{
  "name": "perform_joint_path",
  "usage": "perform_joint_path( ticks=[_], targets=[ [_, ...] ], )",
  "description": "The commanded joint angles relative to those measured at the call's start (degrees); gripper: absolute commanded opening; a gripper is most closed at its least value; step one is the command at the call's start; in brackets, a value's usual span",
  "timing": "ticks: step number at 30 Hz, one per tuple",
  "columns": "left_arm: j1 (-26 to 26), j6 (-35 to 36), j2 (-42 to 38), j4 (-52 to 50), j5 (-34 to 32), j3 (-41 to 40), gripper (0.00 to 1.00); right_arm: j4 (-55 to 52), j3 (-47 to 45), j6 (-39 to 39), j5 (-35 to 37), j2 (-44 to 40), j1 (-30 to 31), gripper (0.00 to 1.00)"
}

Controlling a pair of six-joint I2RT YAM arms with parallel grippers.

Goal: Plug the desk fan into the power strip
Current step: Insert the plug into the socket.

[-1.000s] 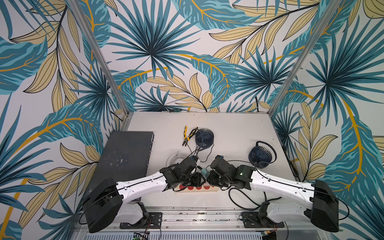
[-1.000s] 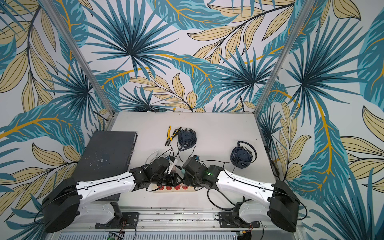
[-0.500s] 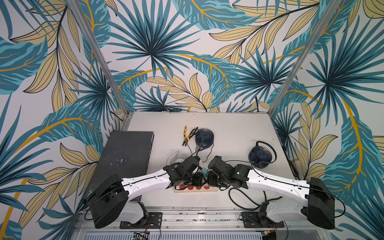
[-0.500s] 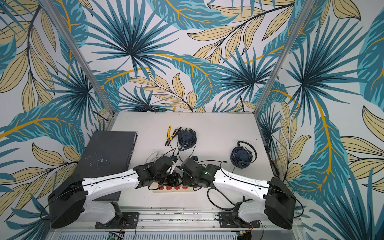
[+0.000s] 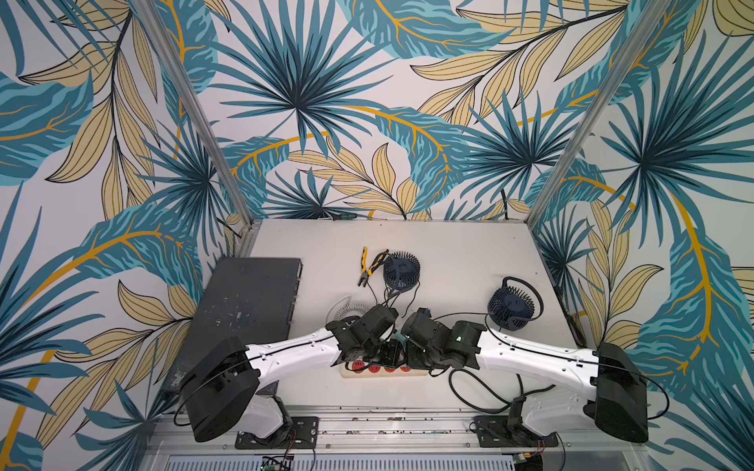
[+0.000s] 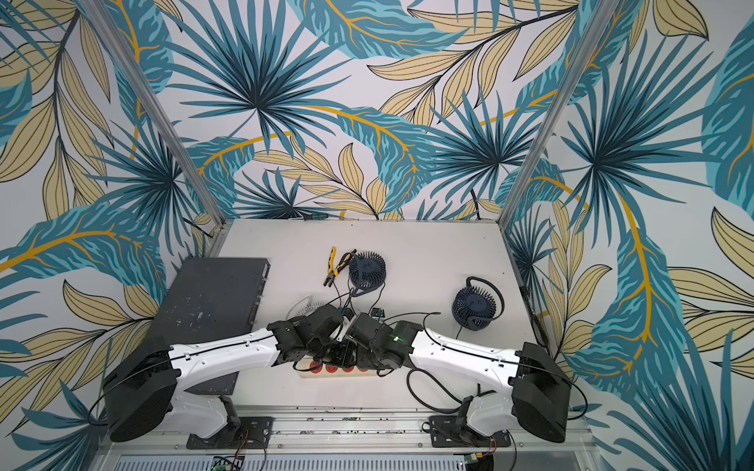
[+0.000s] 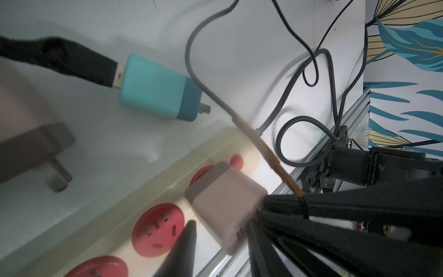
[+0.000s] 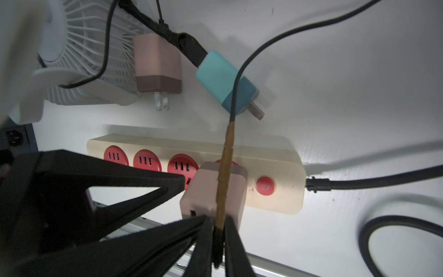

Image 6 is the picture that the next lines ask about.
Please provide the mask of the beige red power strip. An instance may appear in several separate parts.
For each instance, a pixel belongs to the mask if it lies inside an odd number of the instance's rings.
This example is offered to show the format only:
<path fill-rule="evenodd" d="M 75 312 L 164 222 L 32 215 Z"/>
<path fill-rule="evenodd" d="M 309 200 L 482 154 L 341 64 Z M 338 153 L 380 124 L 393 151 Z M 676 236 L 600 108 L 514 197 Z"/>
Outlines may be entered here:
<path fill-rule="evenodd" d="M 334 378 L 376 378 L 374 370 L 364 370 L 357 367 L 341 368 L 319 363 L 313 360 L 306 367 L 296 371 L 304 379 L 334 379 Z"/>

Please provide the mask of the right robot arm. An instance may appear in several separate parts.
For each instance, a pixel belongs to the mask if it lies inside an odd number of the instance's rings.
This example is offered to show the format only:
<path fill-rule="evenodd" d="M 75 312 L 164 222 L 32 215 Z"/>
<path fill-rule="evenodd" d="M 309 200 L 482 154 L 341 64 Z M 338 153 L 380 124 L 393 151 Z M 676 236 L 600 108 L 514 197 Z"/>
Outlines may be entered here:
<path fill-rule="evenodd" d="M 536 343 L 524 343 L 520 349 L 485 347 L 414 322 L 389 326 L 366 314 L 353 319 L 343 340 L 357 346 L 359 368 L 412 367 L 452 374 L 489 388 L 492 394 L 474 398 L 461 409 L 467 428 L 479 435 L 492 435 L 516 422 L 546 442 L 566 440 L 573 382 Z"/>

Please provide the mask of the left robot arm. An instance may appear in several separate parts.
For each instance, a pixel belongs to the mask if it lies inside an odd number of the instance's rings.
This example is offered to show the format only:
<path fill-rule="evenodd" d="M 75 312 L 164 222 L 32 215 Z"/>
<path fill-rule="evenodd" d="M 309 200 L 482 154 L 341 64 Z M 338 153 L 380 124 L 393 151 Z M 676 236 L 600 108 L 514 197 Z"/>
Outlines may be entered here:
<path fill-rule="evenodd" d="M 196 396 L 191 388 L 249 369 L 320 356 L 337 345 L 350 320 L 351 315 L 325 304 L 308 316 L 219 341 L 166 345 L 162 338 L 148 340 L 104 380 L 109 437 L 124 443 L 152 431 L 172 431 L 214 440 L 239 424 L 235 409 L 221 396 Z"/>

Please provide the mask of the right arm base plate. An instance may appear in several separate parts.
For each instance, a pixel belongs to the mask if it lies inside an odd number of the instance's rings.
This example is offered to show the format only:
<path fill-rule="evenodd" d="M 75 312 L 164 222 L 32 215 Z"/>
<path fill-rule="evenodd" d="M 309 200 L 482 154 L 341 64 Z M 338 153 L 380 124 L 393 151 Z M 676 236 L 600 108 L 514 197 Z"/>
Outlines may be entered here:
<path fill-rule="evenodd" d="M 463 418 L 455 415 L 433 415 L 422 423 L 423 433 L 430 435 L 432 447 L 435 449 L 451 449 L 451 447 L 510 447 L 512 439 L 507 431 L 499 431 L 492 436 L 482 435 L 467 426 Z"/>

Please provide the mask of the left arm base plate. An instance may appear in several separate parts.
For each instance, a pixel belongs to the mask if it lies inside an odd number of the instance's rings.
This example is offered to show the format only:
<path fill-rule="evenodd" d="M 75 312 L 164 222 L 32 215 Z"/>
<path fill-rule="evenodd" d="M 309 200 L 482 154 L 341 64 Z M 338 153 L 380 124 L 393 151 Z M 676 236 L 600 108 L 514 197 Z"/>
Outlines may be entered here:
<path fill-rule="evenodd" d="M 241 417 L 239 424 L 229 424 L 210 439 L 200 439 L 192 434 L 188 449 L 266 449 L 272 432 L 274 418 L 271 416 Z"/>

